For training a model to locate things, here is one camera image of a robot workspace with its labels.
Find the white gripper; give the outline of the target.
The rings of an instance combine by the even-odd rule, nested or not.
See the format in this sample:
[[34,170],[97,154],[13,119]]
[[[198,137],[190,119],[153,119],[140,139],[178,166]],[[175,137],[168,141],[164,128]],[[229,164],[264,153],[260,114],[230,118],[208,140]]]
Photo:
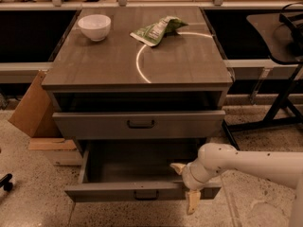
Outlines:
[[207,182],[219,175],[216,170],[206,169],[203,164],[196,159],[188,164],[171,163],[169,165],[178,174],[182,174],[185,186],[189,189],[186,192],[187,213],[192,215],[198,208],[201,192]]

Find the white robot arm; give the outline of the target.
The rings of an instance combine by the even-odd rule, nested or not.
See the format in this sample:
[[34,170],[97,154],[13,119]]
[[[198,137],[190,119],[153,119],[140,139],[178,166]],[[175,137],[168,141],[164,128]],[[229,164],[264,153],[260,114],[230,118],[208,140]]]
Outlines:
[[303,153],[282,151],[241,151],[231,145],[207,143],[190,163],[170,165],[187,187],[187,213],[193,214],[201,191],[226,170],[255,176],[295,190],[289,227],[303,227]]

